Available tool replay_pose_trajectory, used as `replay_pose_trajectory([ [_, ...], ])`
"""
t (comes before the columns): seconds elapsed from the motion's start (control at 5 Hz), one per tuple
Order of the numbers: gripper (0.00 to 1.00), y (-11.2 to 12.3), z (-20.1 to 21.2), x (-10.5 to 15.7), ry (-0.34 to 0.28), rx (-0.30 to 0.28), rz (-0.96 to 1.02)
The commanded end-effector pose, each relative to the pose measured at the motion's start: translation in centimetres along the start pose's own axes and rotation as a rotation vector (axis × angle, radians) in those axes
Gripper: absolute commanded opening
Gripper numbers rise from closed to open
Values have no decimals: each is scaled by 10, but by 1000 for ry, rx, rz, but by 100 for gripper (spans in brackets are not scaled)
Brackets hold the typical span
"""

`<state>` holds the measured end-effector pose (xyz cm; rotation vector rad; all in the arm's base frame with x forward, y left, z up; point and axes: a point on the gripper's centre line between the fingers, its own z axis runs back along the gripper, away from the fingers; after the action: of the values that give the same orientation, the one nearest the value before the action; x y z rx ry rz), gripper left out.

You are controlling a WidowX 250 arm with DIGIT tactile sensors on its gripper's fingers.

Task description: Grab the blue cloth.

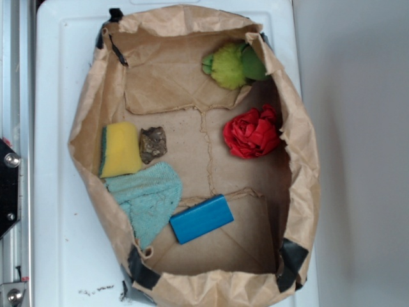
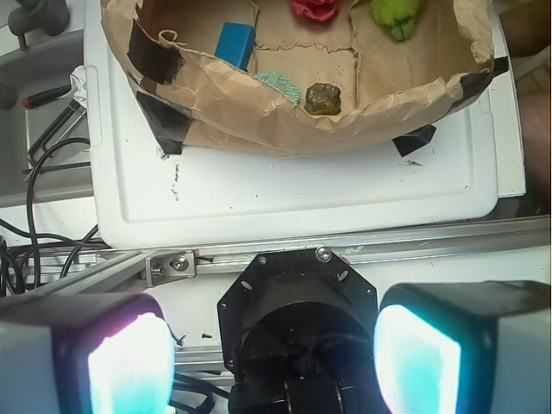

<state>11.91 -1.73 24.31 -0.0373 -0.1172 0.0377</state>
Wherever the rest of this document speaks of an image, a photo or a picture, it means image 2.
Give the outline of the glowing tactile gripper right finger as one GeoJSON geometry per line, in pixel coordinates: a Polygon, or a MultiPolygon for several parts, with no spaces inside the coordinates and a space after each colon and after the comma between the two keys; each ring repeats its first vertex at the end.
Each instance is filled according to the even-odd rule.
{"type": "Polygon", "coordinates": [[[551,287],[396,284],[381,299],[373,351],[392,413],[549,413],[551,287]]]}

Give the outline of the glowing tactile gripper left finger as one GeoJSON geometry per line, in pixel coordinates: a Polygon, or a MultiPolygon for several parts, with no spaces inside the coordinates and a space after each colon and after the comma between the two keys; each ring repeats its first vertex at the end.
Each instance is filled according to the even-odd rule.
{"type": "Polygon", "coordinates": [[[3,413],[163,413],[174,345],[145,293],[1,300],[3,413]]]}

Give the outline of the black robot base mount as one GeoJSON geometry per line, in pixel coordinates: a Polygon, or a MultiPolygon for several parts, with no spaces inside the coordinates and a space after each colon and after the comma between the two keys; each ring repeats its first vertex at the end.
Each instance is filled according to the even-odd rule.
{"type": "Polygon", "coordinates": [[[383,413],[376,288],[323,249],[257,255],[217,304],[232,413],[383,413]]]}

